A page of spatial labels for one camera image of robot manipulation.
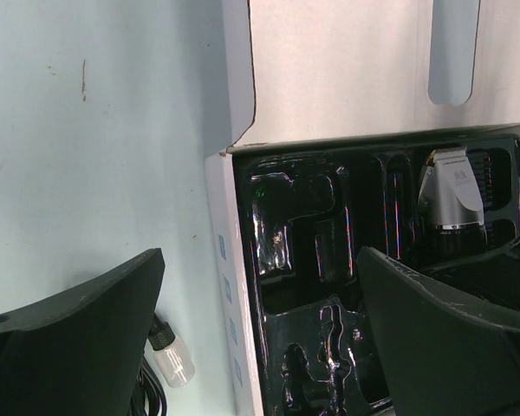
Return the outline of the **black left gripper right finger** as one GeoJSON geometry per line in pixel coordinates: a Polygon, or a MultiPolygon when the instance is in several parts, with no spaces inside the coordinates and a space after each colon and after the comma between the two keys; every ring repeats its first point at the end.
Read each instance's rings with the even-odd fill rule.
{"type": "Polygon", "coordinates": [[[520,415],[520,312],[364,247],[357,259],[397,415],[520,415]]]}

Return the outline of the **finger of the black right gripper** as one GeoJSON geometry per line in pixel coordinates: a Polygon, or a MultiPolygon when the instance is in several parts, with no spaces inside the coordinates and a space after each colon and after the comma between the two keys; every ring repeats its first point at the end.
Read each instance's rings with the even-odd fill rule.
{"type": "Polygon", "coordinates": [[[520,312],[520,235],[500,248],[424,269],[424,274],[520,312]]]}

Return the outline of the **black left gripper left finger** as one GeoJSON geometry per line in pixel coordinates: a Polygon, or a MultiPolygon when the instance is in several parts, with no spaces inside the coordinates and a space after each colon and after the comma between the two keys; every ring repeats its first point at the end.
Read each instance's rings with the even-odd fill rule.
{"type": "Polygon", "coordinates": [[[0,415],[126,415],[165,270],[150,249],[0,315],[0,415]]]}

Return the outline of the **white cardboard box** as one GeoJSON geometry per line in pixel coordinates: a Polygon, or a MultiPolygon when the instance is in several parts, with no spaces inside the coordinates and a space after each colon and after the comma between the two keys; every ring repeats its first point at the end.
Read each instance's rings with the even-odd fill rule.
{"type": "Polygon", "coordinates": [[[223,12],[231,143],[207,158],[206,183],[236,410],[266,415],[236,159],[520,137],[520,1],[226,1],[223,12]]]}

